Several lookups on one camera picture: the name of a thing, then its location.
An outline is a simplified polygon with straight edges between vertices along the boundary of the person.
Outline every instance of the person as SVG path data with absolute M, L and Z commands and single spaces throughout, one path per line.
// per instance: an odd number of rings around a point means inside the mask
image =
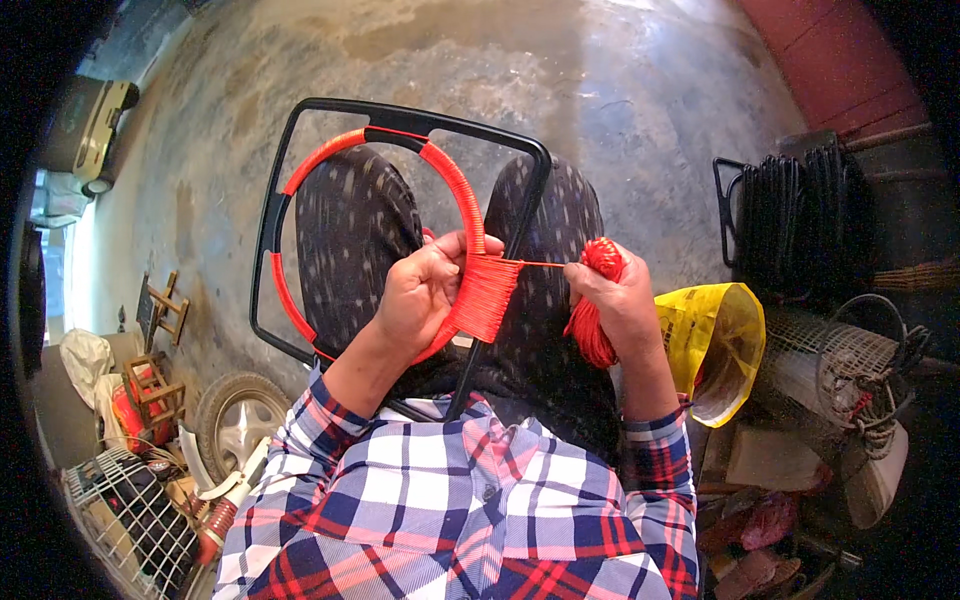
M 501 171 L 487 253 L 516 226 L 531 165 Z M 451 422 L 412 422 L 383 401 L 436 415 L 450 404 L 454 351 L 409 365 L 455 301 L 464 234 L 424 236 L 409 187 L 366 146 L 320 164 L 296 202 L 305 317 L 342 352 L 274 435 L 228 532 L 216 598 L 696 596 L 686 404 L 643 260 L 618 247 L 619 283 L 576 262 L 603 234 L 577 169 L 553 159 L 520 250 L 568 264 L 521 271 Z M 582 299 L 619 356 L 622 409 L 608 371 L 563 336 Z

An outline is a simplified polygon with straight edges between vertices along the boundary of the plaid shirt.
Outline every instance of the plaid shirt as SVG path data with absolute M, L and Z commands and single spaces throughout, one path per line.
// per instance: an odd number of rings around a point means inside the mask
M 624 492 L 477 394 L 454 422 L 366 420 L 311 379 L 228 532 L 215 598 L 696 597 L 683 408 L 624 423 Z M 439 415 L 449 396 L 420 402 Z

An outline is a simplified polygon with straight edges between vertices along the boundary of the shirt sleeve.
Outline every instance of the shirt sleeve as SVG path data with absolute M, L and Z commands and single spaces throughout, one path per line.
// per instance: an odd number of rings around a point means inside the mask
M 627 516 L 673 598 L 696 598 L 696 495 L 685 404 L 662 419 L 624 421 Z
M 369 420 L 344 408 L 320 374 L 311 373 L 310 387 L 274 434 L 260 483 L 240 504 L 227 532 L 214 597 L 247 593 L 298 532 L 286 517 L 309 511 L 326 496 L 344 452 L 369 428 Z

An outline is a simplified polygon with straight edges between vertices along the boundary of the wheel rim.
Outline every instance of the wheel rim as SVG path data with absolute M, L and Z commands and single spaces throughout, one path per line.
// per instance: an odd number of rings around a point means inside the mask
M 110 185 L 103 180 L 93 180 L 86 185 L 86 189 L 90 190 L 93 194 L 104 194 L 109 192 Z
M 228 398 L 217 416 L 217 463 L 224 474 L 243 469 L 261 438 L 283 424 L 271 399 L 256 390 Z

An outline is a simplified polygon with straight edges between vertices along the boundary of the red cord bundle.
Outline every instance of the red cord bundle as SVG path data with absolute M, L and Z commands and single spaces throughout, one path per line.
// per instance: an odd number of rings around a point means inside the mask
M 613 282 L 619 282 L 623 273 L 623 256 L 606 237 L 588 241 L 580 253 L 580 262 Z M 577 341 L 580 353 L 591 365 L 608 369 L 616 364 L 616 351 L 600 327 L 600 311 L 596 304 L 586 298 L 580 299 L 564 329 L 564 335 L 570 333 Z

